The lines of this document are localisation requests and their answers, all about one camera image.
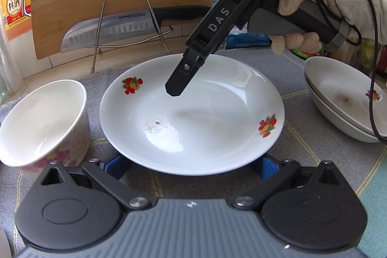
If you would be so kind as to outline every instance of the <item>bowl with residue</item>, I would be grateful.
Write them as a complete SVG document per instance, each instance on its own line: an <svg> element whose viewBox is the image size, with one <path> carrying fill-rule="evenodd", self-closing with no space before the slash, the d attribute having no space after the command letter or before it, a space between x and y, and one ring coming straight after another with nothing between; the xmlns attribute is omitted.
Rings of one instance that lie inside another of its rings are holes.
<svg viewBox="0 0 387 258"><path fill-rule="evenodd" d="M374 136L369 97L373 98L373 117L379 133L387 137L387 95L359 70L335 59L307 59L304 76L310 87L336 114L361 131Z"/></svg>
<svg viewBox="0 0 387 258"><path fill-rule="evenodd" d="M181 54L139 64L106 90L102 129L125 157L169 174L201 176L237 169L277 141L284 105L262 73L210 55L180 96L165 83Z"/></svg>

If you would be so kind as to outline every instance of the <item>gray tablecloth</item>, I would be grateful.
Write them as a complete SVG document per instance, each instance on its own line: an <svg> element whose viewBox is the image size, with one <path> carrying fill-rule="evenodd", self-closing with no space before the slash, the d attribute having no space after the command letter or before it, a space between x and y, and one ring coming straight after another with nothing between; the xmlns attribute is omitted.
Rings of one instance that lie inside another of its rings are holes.
<svg viewBox="0 0 387 258"><path fill-rule="evenodd" d="M277 159L295 159L305 166L317 165L321 160L332 160L359 196L368 186L375 186L370 185L374 177L382 183L374 190L384 184L383 177L375 174L387 169L384 163L386 147L354 140L325 119L306 90L302 73L304 62L301 59L289 52L277 57L269 49L236 49L219 54L258 69L274 83L282 95L286 113L285 127L277 143L268 152L270 155ZM106 70L79 80L88 93L87 109L92 133L86 158L103 159L115 152L101 130L99 104L112 81L128 68ZM15 104L16 102L0 108L0 121L3 121ZM249 167L216 176L181 177L135 166L121 180L150 198L214 198L236 196L253 186L259 178ZM31 184L32 180L18 170L0 164L0 224L6 231L13 254L24 247L14 226L14 213ZM378 199L375 203L376 197L372 191L368 195L367 200L362 199L362 202L366 204L368 211L369 227L360 248L371 257L384 258L387 255L387 238L384 236L386 233L379 230L383 228L383 224L378 226L386 219L384 215L378 217L380 212L375 209L380 207L378 203L381 200Z"/></svg>

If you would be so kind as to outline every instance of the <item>black cable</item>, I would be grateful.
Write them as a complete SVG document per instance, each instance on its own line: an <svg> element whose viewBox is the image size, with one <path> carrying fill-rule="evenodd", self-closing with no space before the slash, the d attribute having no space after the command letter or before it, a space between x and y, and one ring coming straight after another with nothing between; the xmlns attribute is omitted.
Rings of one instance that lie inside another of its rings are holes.
<svg viewBox="0 0 387 258"><path fill-rule="evenodd" d="M375 133L375 136L376 138L384 143L384 144L387 144L387 138L383 137L379 132L378 132L378 129L375 125L375 120L374 120L374 117L373 117L373 90L374 90L374 87L375 87L375 76L376 76L376 67L377 67L377 60L378 60L378 52L379 52L379 31L378 31L378 21L377 21L377 17L376 17L376 12L375 12L375 7L373 6L373 3L372 3L372 0L367 0L369 5L370 5L370 8L371 8L371 13L372 13L372 20L373 20L373 27L374 27L374 31L375 31L375 48L374 48L374 53L373 53L373 62L372 62L372 76L371 76L371 89L370 89L370 95L369 95L369 99L370 99L370 121L371 121L371 127L372 127L372 130L373 132ZM324 12L324 10L321 10L321 8L323 7L334 19L338 18L334 13L332 13L328 6L325 5L324 3L324 0L316 0L316 3L319 5L319 8L320 8L320 11L322 13L322 15L324 16L324 19L327 19L327 16ZM357 28L355 28L354 26L351 26L357 33L358 35L360 36L359 39L361 39L361 34L359 32L359 30Z"/></svg>
<svg viewBox="0 0 387 258"><path fill-rule="evenodd" d="M316 4L324 18L324 20L326 21L327 25L332 29L334 30L336 33L338 33L338 29L336 29L334 27L334 25L332 24L332 22L329 20L326 12L328 12L328 14L333 18L335 19L336 21L340 22L342 21L343 18L340 18L338 16L336 16L330 9L329 7L324 3L324 0L316 0ZM357 33L357 37L359 38L359 40L357 42L353 42L351 41L350 39L346 39L347 43L353 45L353 46L359 46L361 45L361 42L362 42L362 37L361 37L361 34L358 30L357 27L355 27L354 25L350 25L350 27Z"/></svg>

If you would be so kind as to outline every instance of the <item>screw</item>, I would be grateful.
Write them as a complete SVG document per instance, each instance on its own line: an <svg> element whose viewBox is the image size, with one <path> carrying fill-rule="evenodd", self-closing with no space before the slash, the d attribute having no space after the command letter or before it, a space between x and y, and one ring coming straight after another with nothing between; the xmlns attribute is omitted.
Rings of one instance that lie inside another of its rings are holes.
<svg viewBox="0 0 387 258"><path fill-rule="evenodd" d="M234 202L238 206L248 207L254 203L254 200L253 200L253 198L251 198L249 196L240 196L240 197L236 198Z"/></svg>
<svg viewBox="0 0 387 258"><path fill-rule="evenodd" d="M131 205L134 208L144 208L148 205L149 201L148 199L144 197L134 197L131 200L129 200L129 205Z"/></svg>

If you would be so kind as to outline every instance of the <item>hand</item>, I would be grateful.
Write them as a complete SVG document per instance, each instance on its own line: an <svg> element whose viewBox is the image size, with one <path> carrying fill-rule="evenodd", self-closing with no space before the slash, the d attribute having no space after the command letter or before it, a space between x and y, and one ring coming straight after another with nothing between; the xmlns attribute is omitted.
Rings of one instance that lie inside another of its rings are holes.
<svg viewBox="0 0 387 258"><path fill-rule="evenodd" d="M279 0L278 12L283 16L289 16L293 14L305 0ZM337 8L336 0L323 0L330 10L336 15L341 17L340 10ZM282 55L285 48L297 49L301 52L307 52L311 54L317 53L321 48L320 37L315 32L300 34L290 33L286 36L283 35L269 35L272 41L271 49L274 54Z"/></svg>

